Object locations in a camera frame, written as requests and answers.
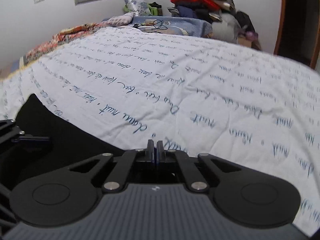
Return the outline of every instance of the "floral pillow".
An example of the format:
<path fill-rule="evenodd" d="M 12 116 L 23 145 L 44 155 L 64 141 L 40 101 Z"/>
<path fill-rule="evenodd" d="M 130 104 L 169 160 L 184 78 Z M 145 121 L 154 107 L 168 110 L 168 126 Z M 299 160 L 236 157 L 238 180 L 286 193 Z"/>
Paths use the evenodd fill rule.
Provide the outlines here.
<path fill-rule="evenodd" d="M 128 11 L 132 11 L 134 16 L 150 16 L 151 12 L 148 8 L 146 0 L 124 0 Z"/>

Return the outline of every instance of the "bed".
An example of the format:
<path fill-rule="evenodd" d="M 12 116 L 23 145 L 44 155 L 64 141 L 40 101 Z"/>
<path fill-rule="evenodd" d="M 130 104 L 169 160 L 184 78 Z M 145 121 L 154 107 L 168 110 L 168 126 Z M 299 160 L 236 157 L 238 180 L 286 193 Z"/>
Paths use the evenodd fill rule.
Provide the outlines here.
<path fill-rule="evenodd" d="M 35 93 L 52 113 L 121 149 L 163 140 L 295 185 L 294 224 L 320 223 L 320 77 L 222 41 L 104 27 L 0 83 L 0 119 Z"/>

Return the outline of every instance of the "metal pin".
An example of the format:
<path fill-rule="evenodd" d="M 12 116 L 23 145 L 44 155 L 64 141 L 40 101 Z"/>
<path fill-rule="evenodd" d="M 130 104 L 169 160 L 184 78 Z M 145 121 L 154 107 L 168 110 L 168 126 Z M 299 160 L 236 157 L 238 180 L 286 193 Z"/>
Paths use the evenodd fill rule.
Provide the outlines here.
<path fill-rule="evenodd" d="M 107 182 L 103 185 L 108 190 L 114 190 L 120 187 L 120 184 L 114 181 Z"/>
<path fill-rule="evenodd" d="M 194 183 L 191 184 L 191 187 L 195 190 L 202 190 L 205 189 L 208 185 L 204 182 L 201 181 L 196 181 Z"/>

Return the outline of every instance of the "wooden door frame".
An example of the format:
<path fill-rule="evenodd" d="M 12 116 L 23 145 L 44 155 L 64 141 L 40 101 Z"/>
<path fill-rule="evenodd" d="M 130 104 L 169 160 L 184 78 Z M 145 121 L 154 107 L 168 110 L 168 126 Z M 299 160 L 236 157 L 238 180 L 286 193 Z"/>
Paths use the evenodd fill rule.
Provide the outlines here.
<path fill-rule="evenodd" d="M 278 55 L 278 51 L 279 51 L 279 47 L 280 47 L 283 24 L 284 24 L 284 16 L 285 16 L 285 5 L 286 5 L 286 0 L 281 0 L 281 13 L 280 13 L 278 37 L 277 37 L 277 41 L 276 41 L 275 50 L 273 51 L 273 54 L 275 54 L 275 55 Z"/>
<path fill-rule="evenodd" d="M 312 55 L 311 63 L 310 63 L 310 67 L 312 69 L 316 68 L 317 60 L 319 57 L 319 51 L 320 51 L 320 13 L 319 13 L 319 20 L 318 21 L 319 21 L 319 23 L 318 23 L 318 33 L 317 33 L 317 37 L 316 37 L 316 44 L 315 44 L 315 48 L 313 50 L 313 55 Z"/>

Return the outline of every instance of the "white bed sheet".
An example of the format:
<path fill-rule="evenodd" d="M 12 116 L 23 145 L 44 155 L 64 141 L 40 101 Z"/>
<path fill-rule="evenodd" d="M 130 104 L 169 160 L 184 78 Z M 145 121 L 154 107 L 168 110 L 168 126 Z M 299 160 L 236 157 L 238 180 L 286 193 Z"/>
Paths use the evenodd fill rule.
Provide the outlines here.
<path fill-rule="evenodd" d="M 320 223 L 320 78 L 288 59 L 221 41 L 104 28 L 0 83 L 0 119 L 31 93 L 122 149 L 163 140 L 291 182 L 294 224 Z"/>

